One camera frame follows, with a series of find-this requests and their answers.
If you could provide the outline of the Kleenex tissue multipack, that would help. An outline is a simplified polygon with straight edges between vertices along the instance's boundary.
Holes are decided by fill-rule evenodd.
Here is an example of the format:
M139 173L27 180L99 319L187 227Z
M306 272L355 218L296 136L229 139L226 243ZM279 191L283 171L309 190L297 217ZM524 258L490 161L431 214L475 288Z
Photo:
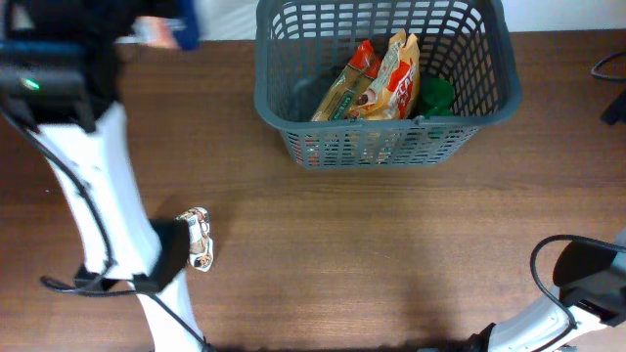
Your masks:
M138 42L153 48L194 51L200 47L195 0L155 0L133 24Z

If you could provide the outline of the orange snack bag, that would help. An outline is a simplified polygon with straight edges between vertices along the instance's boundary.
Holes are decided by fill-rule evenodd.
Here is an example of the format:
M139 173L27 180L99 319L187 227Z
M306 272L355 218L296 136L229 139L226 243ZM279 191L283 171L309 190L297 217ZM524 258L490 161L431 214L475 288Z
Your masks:
M415 34L407 34L404 29L394 34L377 77L359 96L348 117L378 122L407 119L420 91L419 58ZM402 137L398 129L363 132L363 145L354 153L358 165L386 163Z

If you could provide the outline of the San Remo spaghetti packet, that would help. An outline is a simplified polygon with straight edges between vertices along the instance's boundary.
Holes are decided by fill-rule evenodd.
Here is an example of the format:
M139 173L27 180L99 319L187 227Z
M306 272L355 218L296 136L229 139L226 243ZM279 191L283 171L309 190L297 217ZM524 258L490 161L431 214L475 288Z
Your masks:
M368 96L363 97L371 82L378 76L381 59L376 54L371 42L365 40L341 71L335 69L337 76L317 107L311 122L342 122L364 119L362 112L352 112L365 104ZM363 134L356 130L341 130L307 134L304 137L304 152L297 157L299 164L309 166L349 166L380 162L385 158L376 155L373 141L379 133L368 133L367 139L360 143Z

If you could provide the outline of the green lid spice jar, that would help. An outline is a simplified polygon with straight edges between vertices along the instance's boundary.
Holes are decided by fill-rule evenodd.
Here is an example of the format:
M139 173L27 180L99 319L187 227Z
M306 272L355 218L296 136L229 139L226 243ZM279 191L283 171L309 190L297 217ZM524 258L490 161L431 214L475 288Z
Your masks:
M426 77L421 82L419 113L430 108L451 108L455 101L452 84L441 78Z

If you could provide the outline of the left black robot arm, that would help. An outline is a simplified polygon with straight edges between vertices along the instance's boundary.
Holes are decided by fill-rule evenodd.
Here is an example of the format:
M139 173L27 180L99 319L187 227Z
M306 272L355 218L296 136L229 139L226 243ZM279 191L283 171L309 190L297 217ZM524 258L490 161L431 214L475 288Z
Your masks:
M49 162L79 230L84 260L71 284L48 289L113 297L128 283L158 351L206 351L186 282L190 231L152 220L129 160L115 49L138 19L156 43L194 50L191 1L5 1L1 5L1 112Z

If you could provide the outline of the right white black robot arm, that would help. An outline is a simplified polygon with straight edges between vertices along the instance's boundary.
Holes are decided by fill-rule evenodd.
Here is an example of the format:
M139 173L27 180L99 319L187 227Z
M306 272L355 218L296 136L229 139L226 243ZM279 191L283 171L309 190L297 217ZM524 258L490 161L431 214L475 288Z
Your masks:
M537 272L541 249L566 242L556 261L551 287ZM514 317L488 325L455 349L462 352L565 351L568 342L590 331L625 322L625 234L614 242L577 235L553 235L538 242L529 268L542 296Z

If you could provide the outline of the brown patterned snack pouch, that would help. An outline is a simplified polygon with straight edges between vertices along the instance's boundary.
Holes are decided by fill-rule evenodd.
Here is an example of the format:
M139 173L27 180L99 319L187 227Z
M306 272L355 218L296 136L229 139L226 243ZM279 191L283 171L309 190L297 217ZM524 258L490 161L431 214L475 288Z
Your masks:
M210 237L209 214L203 207L193 207L177 217L185 221L190 233L189 263L208 272L213 263L213 239Z

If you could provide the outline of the green lid pale jar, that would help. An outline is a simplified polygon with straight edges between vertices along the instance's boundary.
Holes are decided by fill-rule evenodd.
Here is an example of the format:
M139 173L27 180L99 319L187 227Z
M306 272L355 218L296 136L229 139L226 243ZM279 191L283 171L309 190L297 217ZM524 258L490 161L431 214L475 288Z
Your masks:
M453 116L454 113L450 108L430 108L429 110L422 111L417 117L416 120L431 120L435 116ZM435 126L431 127L427 132L427 136L431 140L439 140L443 133L447 130L446 127Z

